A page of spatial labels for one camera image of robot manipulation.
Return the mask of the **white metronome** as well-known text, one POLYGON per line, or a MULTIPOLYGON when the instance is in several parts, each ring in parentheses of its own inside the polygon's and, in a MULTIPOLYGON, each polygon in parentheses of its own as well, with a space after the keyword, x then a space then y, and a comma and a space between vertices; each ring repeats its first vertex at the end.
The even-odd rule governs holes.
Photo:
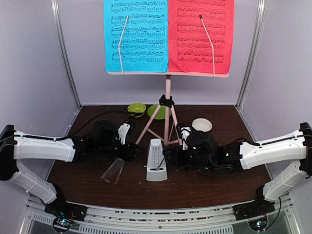
POLYGON ((151 139, 147 154, 146 180, 161 182, 167 179, 167 167, 165 156, 163 155, 162 142, 158 138, 151 139))

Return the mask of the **pink music stand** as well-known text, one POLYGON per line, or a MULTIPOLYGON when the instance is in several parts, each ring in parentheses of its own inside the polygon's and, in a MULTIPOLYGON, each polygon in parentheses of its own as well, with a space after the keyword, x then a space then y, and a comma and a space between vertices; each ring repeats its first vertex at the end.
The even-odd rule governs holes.
MULTIPOLYGON (((205 25, 203 16, 200 14, 199 15, 201 24, 203 26, 203 29, 209 39, 211 48, 212 48, 212 57, 213 57, 213 73, 212 74, 208 74, 208 73, 193 73, 193 75, 195 76, 211 76, 211 77, 219 77, 219 78, 227 78, 227 75, 223 75, 223 74, 217 74, 215 72, 215 48, 214 45, 212 43, 211 37, 208 33, 207 27, 205 25)), ((152 114, 152 116, 150 117, 149 121, 147 122, 147 124, 145 125, 144 129, 142 130, 141 134, 139 135, 139 137, 137 138, 135 144, 138 145, 143 136, 146 134, 146 132, 151 133, 153 136, 155 136, 156 138, 160 139, 161 142, 164 143, 164 145, 168 146, 168 145, 172 145, 172 144, 176 144, 178 143, 179 145, 182 145, 182 141, 179 138, 178 134, 177 139, 171 141, 171 135, 173 130, 175 130, 177 132, 176 126, 178 124, 177 121, 177 117, 176 117, 176 112, 175 112, 175 103, 172 99, 171 96, 171 76, 172 75, 182 75, 182 72, 166 72, 165 75, 165 94, 163 94, 160 99, 159 99, 159 104, 157 105, 157 108, 155 109, 154 113, 152 114), (152 124, 153 120, 155 119, 156 115, 158 114, 159 110, 161 109, 161 107, 164 106, 165 107, 165 123, 164 123, 164 137, 159 136, 158 134, 156 134, 153 130, 150 129, 150 125, 152 124)))

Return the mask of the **clear metronome cover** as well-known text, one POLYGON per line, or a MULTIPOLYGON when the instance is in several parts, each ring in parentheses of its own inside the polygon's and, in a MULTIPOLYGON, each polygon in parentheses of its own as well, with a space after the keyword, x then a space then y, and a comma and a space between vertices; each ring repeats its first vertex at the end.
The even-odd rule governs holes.
POLYGON ((117 158, 100 178, 107 183, 117 185, 124 164, 125 161, 123 159, 117 158))

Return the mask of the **blue sheet music paper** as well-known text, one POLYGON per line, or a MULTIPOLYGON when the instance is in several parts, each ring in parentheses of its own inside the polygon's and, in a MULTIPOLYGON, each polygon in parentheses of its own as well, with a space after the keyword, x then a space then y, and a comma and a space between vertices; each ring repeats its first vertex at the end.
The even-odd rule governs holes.
POLYGON ((166 0, 105 0, 103 20, 107 72, 167 72, 166 0))

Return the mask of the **red sheet music paper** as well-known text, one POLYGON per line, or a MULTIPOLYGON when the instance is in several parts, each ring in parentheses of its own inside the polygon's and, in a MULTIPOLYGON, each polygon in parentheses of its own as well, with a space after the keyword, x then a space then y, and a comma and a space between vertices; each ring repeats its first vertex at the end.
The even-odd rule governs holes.
POLYGON ((170 72, 227 76, 234 40, 233 0, 168 2, 170 72))

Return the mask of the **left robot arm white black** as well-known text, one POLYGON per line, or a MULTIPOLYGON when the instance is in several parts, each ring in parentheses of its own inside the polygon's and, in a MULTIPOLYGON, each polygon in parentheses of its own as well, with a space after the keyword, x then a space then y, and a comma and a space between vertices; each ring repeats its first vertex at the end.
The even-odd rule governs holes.
POLYGON ((0 134, 0 179, 22 187, 51 206, 59 216, 70 205, 57 185, 38 177, 21 163, 22 159, 48 159, 72 163, 97 163, 105 158, 133 161, 137 145, 127 141, 136 124, 127 120, 117 127, 108 120, 97 121, 84 136, 49 137, 25 134, 7 125, 0 134))

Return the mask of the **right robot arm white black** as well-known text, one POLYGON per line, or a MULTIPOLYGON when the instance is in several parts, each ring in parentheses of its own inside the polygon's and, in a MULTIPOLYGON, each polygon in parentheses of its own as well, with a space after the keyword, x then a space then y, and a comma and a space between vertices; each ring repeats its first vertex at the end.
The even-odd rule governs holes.
POLYGON ((227 175, 263 164, 291 161, 276 179, 257 189, 256 199, 250 204, 254 215, 262 214, 302 178, 312 175, 312 128, 307 122, 284 136, 256 142, 240 137, 222 146, 211 129, 212 123, 204 118, 195 119, 190 127, 178 124, 182 144, 163 150, 166 162, 175 167, 193 166, 227 175))

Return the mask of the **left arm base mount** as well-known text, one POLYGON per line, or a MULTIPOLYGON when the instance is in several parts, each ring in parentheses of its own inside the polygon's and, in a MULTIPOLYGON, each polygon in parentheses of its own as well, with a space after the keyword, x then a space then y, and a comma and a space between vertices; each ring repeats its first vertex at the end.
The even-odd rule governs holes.
POLYGON ((45 203, 44 206, 46 213, 71 221, 84 221, 87 212, 86 206, 68 203, 63 197, 57 197, 51 203, 45 203))

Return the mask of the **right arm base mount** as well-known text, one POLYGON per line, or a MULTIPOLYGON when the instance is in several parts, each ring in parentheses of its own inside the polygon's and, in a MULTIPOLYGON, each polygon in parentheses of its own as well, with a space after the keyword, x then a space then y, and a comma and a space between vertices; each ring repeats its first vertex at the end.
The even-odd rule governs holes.
POLYGON ((233 206, 237 221, 266 215, 275 211, 274 201, 265 200, 263 188, 263 186, 260 186, 256 190, 254 201, 233 206))

